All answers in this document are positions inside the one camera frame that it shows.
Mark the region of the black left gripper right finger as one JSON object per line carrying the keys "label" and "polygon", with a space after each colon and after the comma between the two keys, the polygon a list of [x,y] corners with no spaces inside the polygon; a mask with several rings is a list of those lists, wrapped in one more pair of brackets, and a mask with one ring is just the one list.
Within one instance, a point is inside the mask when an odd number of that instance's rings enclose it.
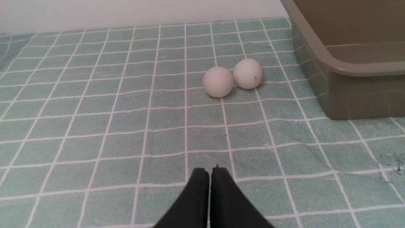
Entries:
{"label": "black left gripper right finger", "polygon": [[226,168],[213,167],[211,175],[211,228],[273,228],[252,205]]}

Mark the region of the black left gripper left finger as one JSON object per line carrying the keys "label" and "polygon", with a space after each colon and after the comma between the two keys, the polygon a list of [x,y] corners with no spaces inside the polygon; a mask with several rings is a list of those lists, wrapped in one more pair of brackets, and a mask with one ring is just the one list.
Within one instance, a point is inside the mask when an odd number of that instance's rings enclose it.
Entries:
{"label": "black left gripper left finger", "polygon": [[195,168],[172,206],[155,228],[206,228],[208,222],[209,173]]}

